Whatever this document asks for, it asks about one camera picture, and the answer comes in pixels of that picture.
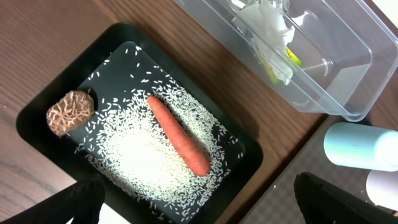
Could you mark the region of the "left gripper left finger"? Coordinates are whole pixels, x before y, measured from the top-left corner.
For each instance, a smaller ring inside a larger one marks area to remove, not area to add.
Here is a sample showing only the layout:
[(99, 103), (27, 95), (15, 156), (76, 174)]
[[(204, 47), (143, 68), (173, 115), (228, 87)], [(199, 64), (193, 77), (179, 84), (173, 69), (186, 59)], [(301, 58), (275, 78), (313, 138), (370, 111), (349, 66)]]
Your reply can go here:
[(105, 195), (106, 189), (102, 176), (94, 174), (1, 223), (97, 224)]

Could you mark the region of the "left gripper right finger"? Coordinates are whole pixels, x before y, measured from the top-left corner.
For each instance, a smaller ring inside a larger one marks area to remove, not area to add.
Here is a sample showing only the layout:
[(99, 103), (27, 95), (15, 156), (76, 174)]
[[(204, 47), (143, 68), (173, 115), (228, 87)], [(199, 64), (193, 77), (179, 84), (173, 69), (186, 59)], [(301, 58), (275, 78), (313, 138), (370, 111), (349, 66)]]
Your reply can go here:
[(397, 224), (397, 217), (310, 172), (296, 175), (294, 193), (307, 224)]

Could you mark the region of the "white rice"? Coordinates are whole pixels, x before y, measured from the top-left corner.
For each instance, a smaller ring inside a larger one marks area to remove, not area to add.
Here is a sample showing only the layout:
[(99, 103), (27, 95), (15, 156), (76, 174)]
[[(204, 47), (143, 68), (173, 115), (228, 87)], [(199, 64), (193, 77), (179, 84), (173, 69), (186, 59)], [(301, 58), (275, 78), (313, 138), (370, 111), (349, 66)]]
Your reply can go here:
[[(71, 131), (76, 153), (159, 219), (190, 223), (244, 158), (245, 149), (196, 98), (133, 42), (121, 44), (80, 85), (93, 117)], [(147, 98), (157, 96), (211, 161), (195, 175), (175, 151)]]

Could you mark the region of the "brown textured food piece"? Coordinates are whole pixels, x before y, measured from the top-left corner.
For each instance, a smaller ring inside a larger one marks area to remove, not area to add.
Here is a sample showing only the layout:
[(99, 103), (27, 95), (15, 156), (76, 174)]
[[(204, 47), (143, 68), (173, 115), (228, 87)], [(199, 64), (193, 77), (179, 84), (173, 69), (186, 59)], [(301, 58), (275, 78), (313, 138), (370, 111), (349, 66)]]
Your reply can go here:
[(84, 91), (69, 91), (46, 113), (50, 130), (62, 137), (85, 124), (95, 112), (93, 98)]

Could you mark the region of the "orange carrot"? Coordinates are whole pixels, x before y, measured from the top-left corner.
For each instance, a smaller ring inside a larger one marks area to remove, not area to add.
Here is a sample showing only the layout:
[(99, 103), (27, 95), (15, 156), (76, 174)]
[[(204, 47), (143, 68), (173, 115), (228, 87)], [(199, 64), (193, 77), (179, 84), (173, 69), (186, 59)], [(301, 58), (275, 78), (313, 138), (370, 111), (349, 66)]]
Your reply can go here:
[(165, 135), (188, 168), (199, 177), (209, 174), (211, 164), (204, 150), (179, 125), (163, 102), (155, 96), (149, 96), (147, 102)]

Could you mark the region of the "green foil snack wrapper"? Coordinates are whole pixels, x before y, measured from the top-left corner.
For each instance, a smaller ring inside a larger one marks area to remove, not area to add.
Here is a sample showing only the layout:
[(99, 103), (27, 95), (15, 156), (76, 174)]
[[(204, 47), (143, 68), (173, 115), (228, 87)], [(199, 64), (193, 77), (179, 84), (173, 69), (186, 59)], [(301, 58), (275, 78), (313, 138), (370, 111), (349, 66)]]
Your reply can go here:
[[(302, 61), (288, 48), (295, 34), (295, 27), (288, 27), (284, 16), (289, 9), (289, 0), (259, 1), (260, 15), (266, 20), (266, 31), (271, 33), (270, 39), (285, 53), (296, 65), (301, 66)], [(271, 64), (263, 62), (273, 84), (288, 85), (293, 71), (279, 59), (274, 59)]]

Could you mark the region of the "white napkin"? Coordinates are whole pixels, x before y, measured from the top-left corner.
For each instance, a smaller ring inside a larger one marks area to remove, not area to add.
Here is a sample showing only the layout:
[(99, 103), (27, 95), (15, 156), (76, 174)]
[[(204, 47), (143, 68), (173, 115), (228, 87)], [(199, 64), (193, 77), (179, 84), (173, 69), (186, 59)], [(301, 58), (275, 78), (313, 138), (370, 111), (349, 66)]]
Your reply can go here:
[(293, 76), (292, 69), (281, 60), (261, 39), (268, 39), (273, 48), (288, 54), (295, 27), (288, 28), (284, 21), (289, 0), (240, 1), (231, 0), (238, 8), (232, 23), (253, 44), (258, 59), (263, 64), (271, 81), (276, 85), (288, 85)]

